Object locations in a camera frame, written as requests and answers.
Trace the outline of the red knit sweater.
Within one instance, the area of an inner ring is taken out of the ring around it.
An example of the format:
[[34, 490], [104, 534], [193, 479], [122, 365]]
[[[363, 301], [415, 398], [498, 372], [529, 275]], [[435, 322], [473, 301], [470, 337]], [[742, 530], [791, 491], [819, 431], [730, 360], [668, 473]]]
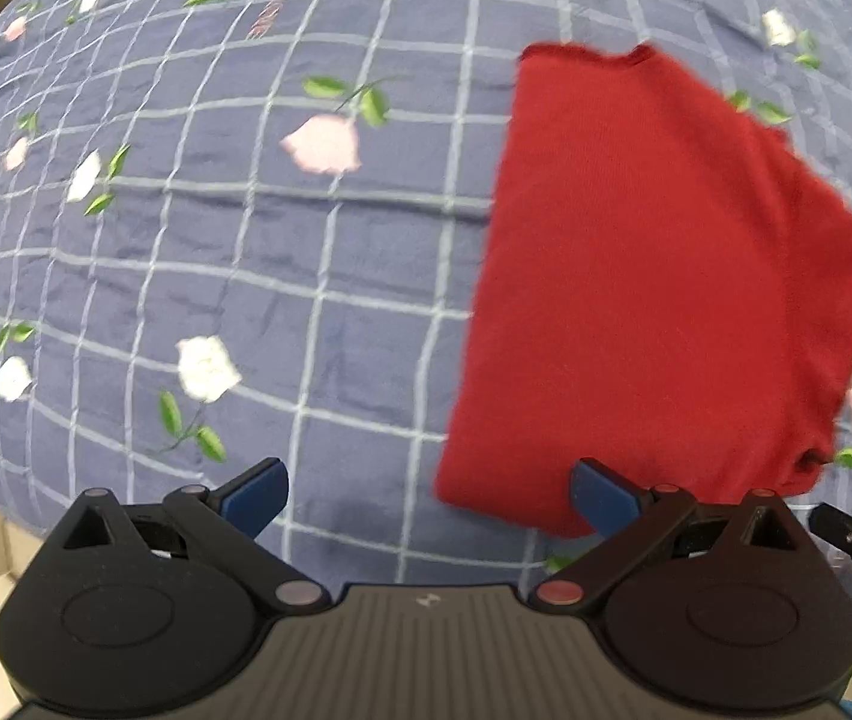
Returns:
[[798, 496], [851, 379], [852, 211], [787, 138], [655, 47], [527, 47], [436, 496], [556, 536], [582, 458]]

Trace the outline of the blue floral checked quilt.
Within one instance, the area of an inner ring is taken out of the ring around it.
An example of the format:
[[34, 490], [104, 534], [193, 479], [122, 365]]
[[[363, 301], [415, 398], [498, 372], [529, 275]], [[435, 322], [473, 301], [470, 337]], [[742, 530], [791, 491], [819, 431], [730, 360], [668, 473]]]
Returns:
[[556, 39], [748, 94], [852, 206], [852, 0], [13, 0], [0, 511], [277, 455], [263, 539], [327, 585], [535, 582], [551, 541], [431, 486], [515, 60]]

